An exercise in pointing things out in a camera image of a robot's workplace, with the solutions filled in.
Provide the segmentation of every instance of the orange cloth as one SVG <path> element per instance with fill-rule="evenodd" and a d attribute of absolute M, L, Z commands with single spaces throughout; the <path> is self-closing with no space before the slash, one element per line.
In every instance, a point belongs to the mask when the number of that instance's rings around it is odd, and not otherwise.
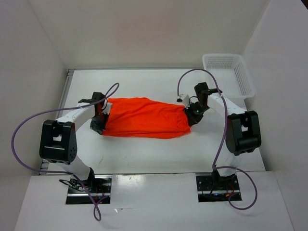
<path fill-rule="evenodd" d="M 104 136 L 170 139 L 190 133 L 184 106 L 147 98 L 108 99 L 112 103 Z"/>

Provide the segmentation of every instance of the metal base plate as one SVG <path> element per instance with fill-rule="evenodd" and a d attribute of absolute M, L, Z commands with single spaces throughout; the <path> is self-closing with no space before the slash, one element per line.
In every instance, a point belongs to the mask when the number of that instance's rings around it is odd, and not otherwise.
<path fill-rule="evenodd" d="M 196 174 L 196 183 L 199 202 L 228 201 L 232 193 L 236 194 L 231 197 L 231 201 L 242 200 L 240 186 L 236 176 L 233 182 L 229 182 L 225 187 L 220 189 L 213 185 L 210 172 Z"/>
<path fill-rule="evenodd" d="M 102 199 L 103 196 L 108 196 L 104 198 L 100 202 L 100 204 L 110 204 L 110 191 L 111 191 L 112 176 L 111 175 L 95 175 L 95 178 L 104 180 L 102 181 L 103 193 L 101 192 L 91 193 L 91 196 L 96 202 Z M 85 192 L 79 192 L 72 188 L 68 188 L 65 204 L 66 205 L 92 204 L 92 201 L 90 200 L 88 194 L 86 194 Z"/>

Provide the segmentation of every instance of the plastic basket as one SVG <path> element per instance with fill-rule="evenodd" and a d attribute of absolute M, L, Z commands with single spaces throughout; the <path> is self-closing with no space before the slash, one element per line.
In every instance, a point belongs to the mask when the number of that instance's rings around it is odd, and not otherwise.
<path fill-rule="evenodd" d="M 241 55 L 205 54 L 202 60 L 204 69 L 213 74 L 226 97 L 232 99 L 254 97 L 256 88 Z M 207 75 L 207 84 L 209 88 L 216 88 L 209 75 Z"/>

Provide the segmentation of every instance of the white table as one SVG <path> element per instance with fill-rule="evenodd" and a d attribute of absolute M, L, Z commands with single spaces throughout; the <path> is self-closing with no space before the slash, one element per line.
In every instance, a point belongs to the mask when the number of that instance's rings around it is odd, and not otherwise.
<path fill-rule="evenodd" d="M 80 70 L 71 79 L 65 107 L 76 106 L 80 99 L 91 98 L 94 91 L 105 93 L 120 83 L 114 98 L 147 97 L 175 103 L 177 83 L 185 69 L 156 70 Z M 181 82 L 180 93 L 195 95 L 194 86 L 207 80 L 205 73 L 189 73 Z M 244 101 L 237 102 L 244 107 Z M 90 121 L 77 131 L 78 156 L 96 174 L 143 174 L 211 172 L 224 126 L 223 118 L 208 110 L 202 121 L 192 127 L 191 134 L 160 140 L 149 138 L 118 138 L 100 136 L 90 130 Z M 228 154 L 224 145 L 221 155 Z M 242 169 L 265 171 L 259 149 L 245 154 Z M 49 170 L 60 170 L 50 164 Z"/>
<path fill-rule="evenodd" d="M 249 210 L 228 202 L 199 203 L 195 174 L 115 175 L 111 203 L 100 205 L 102 221 L 93 205 L 65 205 L 69 176 L 31 177 L 15 231 L 292 231 L 292 225 L 273 172 L 250 172 L 258 200 Z M 243 201 L 254 199 L 249 179 L 238 173 Z"/>

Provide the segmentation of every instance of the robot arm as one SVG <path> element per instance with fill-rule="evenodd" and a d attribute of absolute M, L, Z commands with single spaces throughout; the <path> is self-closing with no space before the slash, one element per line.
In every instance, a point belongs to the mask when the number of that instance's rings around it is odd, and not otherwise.
<path fill-rule="evenodd" d="M 189 126 L 201 121 L 203 114 L 209 108 L 214 109 L 223 118 L 225 107 L 217 89 L 209 89 L 207 83 L 199 83 L 194 87 L 198 101 L 190 102 L 188 95 L 179 95 L 178 102 L 185 106 Z M 244 153 L 253 152 L 261 145 L 261 135 L 258 115 L 255 111 L 247 112 L 232 101 L 224 97 L 228 109 L 228 125 L 226 134 L 226 146 L 230 153 L 221 154 L 217 166 L 238 167 Z M 218 170 L 219 177 L 229 177 L 235 173 L 235 169 L 222 168 Z"/>
<path fill-rule="evenodd" d="M 77 156 L 76 131 L 91 118 L 90 128 L 102 134 L 112 104 L 105 100 L 101 104 L 84 106 L 103 98 L 105 96 L 102 93 L 94 92 L 92 99 L 78 102 L 79 109 L 70 111 L 56 120 L 46 120 L 42 128 L 40 157 L 75 174 L 89 188 L 96 184 L 96 179 L 93 170 Z"/>

